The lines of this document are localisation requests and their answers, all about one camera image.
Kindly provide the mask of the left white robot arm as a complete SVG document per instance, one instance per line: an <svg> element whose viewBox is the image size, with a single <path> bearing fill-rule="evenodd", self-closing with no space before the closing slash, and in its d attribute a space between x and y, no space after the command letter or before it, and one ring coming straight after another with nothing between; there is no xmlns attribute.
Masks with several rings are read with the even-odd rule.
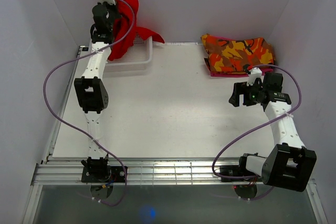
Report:
<svg viewBox="0 0 336 224"><path fill-rule="evenodd" d="M114 42L113 24L120 18L120 14L116 4L107 2L94 6L92 14L94 24L91 26L90 36L93 55L89 57L81 77L74 80L74 87L79 106L85 115L88 134L92 137L89 140L88 158L81 161L84 166L83 181L104 183L110 180L111 168L108 166L108 153L97 143L102 144L104 140L100 119L103 110L108 106L109 96L102 76L111 48L103 47Z"/></svg>

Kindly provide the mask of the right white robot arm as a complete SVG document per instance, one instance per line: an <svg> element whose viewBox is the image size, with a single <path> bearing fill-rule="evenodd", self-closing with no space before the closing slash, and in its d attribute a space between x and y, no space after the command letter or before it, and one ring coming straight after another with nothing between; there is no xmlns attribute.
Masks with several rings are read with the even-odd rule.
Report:
<svg viewBox="0 0 336 224"><path fill-rule="evenodd" d="M274 148L267 157L245 153L239 159L238 177L250 180L259 176L265 185L302 192L317 161L315 151L305 147L296 130L291 100L282 92L283 76L280 73L262 73L259 68L248 72L246 82L234 84L230 104L238 107L239 97L243 104L260 104L269 121Z"/></svg>

